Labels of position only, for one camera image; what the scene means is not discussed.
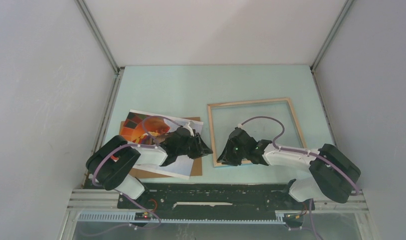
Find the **colourful balloon photo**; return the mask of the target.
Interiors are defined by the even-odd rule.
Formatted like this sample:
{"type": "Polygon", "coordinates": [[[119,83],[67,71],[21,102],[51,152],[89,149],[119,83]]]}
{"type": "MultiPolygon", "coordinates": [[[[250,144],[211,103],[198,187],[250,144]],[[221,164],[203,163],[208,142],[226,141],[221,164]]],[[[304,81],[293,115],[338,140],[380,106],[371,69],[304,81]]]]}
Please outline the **colourful balloon photo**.
{"type": "Polygon", "coordinates": [[[169,121],[169,122],[171,122],[172,124],[174,124],[174,125],[177,125],[178,127],[179,126],[183,126],[183,125],[185,125],[187,122],[189,122],[189,121],[192,121],[192,123],[190,124],[190,126],[191,126],[191,128],[193,128],[193,129],[195,129],[198,133],[200,133],[201,131],[202,131],[202,127],[203,127],[203,123],[200,121],[200,118],[199,117],[188,117],[188,118],[179,118],[179,117],[172,117],[172,116],[166,116],[165,118],[162,118],[161,116],[159,116],[159,117],[156,117],[155,116],[155,114],[154,113],[149,113],[149,112],[144,112],[144,111],[138,111],[138,110],[130,110],[130,112],[129,112],[129,114],[130,113],[138,113],[138,114],[147,114],[148,116],[146,117],[146,118],[144,118],[143,119],[143,121],[141,121],[140,122],[140,124],[141,124],[141,127],[142,127],[142,129],[144,130],[144,132],[149,136],[149,137],[151,137],[151,139],[154,141],[154,139],[156,139],[153,135],[151,135],[150,133],[149,133],[149,131],[146,129],[146,127],[148,127],[149,126],[149,124],[146,124],[146,121],[147,120],[150,120],[150,119],[154,119],[154,120],[159,120],[160,121],[160,123],[158,123],[157,124],[157,126],[160,126],[160,125],[163,125],[164,123],[165,123],[165,121],[169,121]]]}

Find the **wooden picture frame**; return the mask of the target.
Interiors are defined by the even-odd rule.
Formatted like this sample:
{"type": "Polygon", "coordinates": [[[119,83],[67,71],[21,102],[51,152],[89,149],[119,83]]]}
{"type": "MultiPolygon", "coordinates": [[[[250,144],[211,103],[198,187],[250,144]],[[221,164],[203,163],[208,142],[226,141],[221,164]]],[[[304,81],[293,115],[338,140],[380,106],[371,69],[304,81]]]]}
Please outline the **wooden picture frame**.
{"type": "Polygon", "coordinates": [[[225,167],[226,165],[217,162],[217,153],[216,153],[216,143],[215,143],[215,130],[214,130],[214,123],[213,123],[213,115],[212,109],[216,108],[229,108],[234,106],[244,106],[244,105],[260,105],[260,104],[277,104],[277,103],[286,103],[291,118],[293,120],[298,138],[303,148],[307,148],[307,143],[305,141],[303,131],[301,129],[299,120],[296,115],[296,111],[294,105],[289,97],[281,97],[281,98],[271,98],[271,99],[260,99],[260,100],[246,100],[246,101],[235,101],[235,102],[223,102],[223,103],[210,103],[207,105],[207,112],[208,112],[208,122],[209,122],[209,130],[210,130],[210,139],[211,139],[211,147],[213,150],[213,166],[215,168],[225,167]]]}

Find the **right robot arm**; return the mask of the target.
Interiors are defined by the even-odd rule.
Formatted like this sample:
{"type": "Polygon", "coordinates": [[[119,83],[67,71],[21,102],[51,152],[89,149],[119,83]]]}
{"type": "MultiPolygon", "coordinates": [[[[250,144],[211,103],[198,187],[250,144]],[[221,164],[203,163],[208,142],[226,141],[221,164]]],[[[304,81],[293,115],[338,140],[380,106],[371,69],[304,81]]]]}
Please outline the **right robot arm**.
{"type": "Polygon", "coordinates": [[[360,169],[334,145],[326,143],[315,149],[277,145],[266,139],[256,141],[244,129],[236,127],[217,162],[239,166],[243,160],[255,165],[285,166],[310,174],[305,179],[288,182],[281,196],[282,204],[288,209],[321,196],[344,204],[355,193],[354,185],[361,175],[360,169]]]}

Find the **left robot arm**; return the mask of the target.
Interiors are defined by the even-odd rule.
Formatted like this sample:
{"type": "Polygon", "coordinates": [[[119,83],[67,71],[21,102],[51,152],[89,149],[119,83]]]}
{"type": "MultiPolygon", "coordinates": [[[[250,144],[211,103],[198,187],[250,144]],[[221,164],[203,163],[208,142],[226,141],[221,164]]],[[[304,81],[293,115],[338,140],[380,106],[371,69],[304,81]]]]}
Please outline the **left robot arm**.
{"type": "Polygon", "coordinates": [[[107,191],[115,190],[129,197],[136,208],[148,204],[148,188],[129,174],[133,166],[150,164],[165,167],[179,157],[198,159],[213,151],[192,128],[181,126],[170,132],[159,144],[138,144],[116,135],[86,162],[93,184],[107,191]]]}

